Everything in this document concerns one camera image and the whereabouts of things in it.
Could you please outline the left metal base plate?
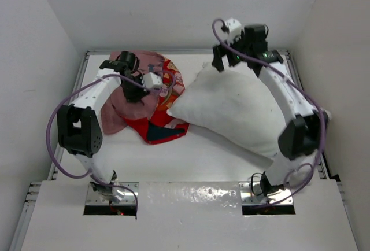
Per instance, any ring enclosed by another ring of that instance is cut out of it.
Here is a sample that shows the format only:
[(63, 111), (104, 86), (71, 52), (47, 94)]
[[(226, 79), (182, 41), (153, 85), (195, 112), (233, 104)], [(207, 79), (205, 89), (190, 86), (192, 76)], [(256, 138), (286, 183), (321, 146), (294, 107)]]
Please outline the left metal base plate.
[(91, 182), (86, 195), (86, 205), (136, 205), (135, 197), (139, 195), (139, 184), (136, 182), (117, 182), (119, 187), (104, 187)]

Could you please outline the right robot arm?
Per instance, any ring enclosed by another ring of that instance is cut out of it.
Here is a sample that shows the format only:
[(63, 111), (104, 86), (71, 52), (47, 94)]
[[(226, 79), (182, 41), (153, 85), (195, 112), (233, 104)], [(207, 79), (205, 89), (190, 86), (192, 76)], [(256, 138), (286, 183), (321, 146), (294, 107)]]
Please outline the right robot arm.
[(261, 175), (261, 192), (267, 196), (291, 187), (290, 179), (295, 174), (301, 181), (294, 188), (300, 191), (310, 182), (320, 161), (330, 116), (294, 83), (280, 53), (268, 49), (269, 29), (265, 24), (244, 26), (236, 19), (219, 22), (228, 37), (218, 38), (212, 65), (221, 72), (223, 57), (231, 67), (245, 62), (267, 86), (286, 122), (277, 140), (277, 157)]

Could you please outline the aluminium table frame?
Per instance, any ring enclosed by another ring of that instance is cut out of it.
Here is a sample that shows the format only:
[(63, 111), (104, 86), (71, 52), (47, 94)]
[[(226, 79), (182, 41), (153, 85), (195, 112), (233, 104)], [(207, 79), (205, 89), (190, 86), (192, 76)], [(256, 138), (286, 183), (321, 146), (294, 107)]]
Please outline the aluminium table frame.
[(253, 173), (272, 164), (214, 132), (190, 127), (147, 145), (132, 129), (98, 135), (98, 112), (75, 104), (57, 121), (88, 163), (130, 187), (116, 216), (86, 215), (89, 178), (63, 174), (38, 186), (14, 240), (17, 250), (356, 250), (336, 181), (314, 176), (287, 206), (294, 213), (244, 213)]

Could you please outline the red and pink pillowcase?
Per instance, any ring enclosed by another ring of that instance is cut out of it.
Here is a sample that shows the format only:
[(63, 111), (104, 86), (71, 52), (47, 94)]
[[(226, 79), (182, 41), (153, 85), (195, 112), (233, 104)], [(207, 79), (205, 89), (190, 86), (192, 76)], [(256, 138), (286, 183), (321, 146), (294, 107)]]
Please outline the red and pink pillowcase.
[(189, 123), (167, 114), (185, 90), (182, 74), (170, 59), (159, 53), (146, 50), (134, 50), (133, 53), (139, 59), (138, 71), (134, 75), (155, 73), (162, 78), (162, 89), (136, 103), (126, 100), (121, 87), (115, 89), (101, 109), (103, 133), (113, 135), (129, 126), (151, 145), (185, 136)]

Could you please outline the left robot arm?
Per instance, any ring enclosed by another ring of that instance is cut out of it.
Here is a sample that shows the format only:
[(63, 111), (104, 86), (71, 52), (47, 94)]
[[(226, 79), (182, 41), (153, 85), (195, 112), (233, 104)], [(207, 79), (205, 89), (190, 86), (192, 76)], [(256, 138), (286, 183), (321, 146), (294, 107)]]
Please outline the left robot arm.
[(130, 103), (139, 102), (149, 94), (143, 87), (143, 75), (138, 73), (139, 58), (123, 51), (114, 60), (105, 60), (95, 77), (95, 83), (70, 105), (57, 111), (58, 142), (68, 153), (80, 161), (92, 174), (93, 190), (112, 202), (123, 200), (127, 191), (118, 187), (114, 170), (97, 155), (103, 143), (98, 115), (115, 89), (123, 90)]

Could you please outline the metal base plate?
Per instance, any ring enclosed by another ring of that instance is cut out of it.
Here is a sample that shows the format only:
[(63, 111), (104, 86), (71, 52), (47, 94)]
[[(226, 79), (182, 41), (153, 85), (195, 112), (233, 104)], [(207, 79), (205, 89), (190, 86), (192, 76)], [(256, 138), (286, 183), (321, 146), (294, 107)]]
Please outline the metal base plate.
[(86, 205), (136, 205), (135, 197), (139, 195), (139, 184), (136, 182), (117, 182), (119, 187), (104, 187), (91, 182), (86, 195)]
[(259, 182), (240, 182), (240, 197), (242, 205), (254, 206), (274, 204), (277, 205), (293, 205), (293, 198), (289, 189), (279, 189), (274, 193), (264, 196), (260, 189)]

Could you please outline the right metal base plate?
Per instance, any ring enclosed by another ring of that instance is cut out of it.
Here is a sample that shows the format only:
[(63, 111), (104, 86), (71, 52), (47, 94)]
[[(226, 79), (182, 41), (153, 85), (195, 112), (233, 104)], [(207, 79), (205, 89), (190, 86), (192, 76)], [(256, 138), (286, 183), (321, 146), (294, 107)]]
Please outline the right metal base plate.
[(293, 205), (293, 198), (289, 189), (279, 189), (274, 193), (264, 196), (260, 189), (259, 182), (240, 182), (240, 197), (242, 205), (254, 206), (274, 204), (277, 205)]

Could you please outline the white front cover board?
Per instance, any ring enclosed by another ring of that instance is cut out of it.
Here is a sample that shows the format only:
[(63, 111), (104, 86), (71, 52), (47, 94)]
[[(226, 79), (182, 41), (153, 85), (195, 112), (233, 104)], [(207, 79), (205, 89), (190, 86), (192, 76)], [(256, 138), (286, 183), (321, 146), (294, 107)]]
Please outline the white front cover board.
[(235, 182), (141, 182), (136, 216), (86, 216), (87, 186), (43, 182), (23, 250), (356, 250), (337, 185), (295, 196), (292, 215), (242, 213)]

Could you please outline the white pillow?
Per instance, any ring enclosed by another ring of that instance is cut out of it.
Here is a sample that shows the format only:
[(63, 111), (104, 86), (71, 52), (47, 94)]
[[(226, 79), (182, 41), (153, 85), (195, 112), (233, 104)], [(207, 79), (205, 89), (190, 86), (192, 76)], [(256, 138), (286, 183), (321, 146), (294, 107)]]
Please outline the white pillow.
[(246, 64), (218, 72), (205, 62), (167, 114), (221, 135), (264, 168), (275, 160), (286, 126), (271, 92)]

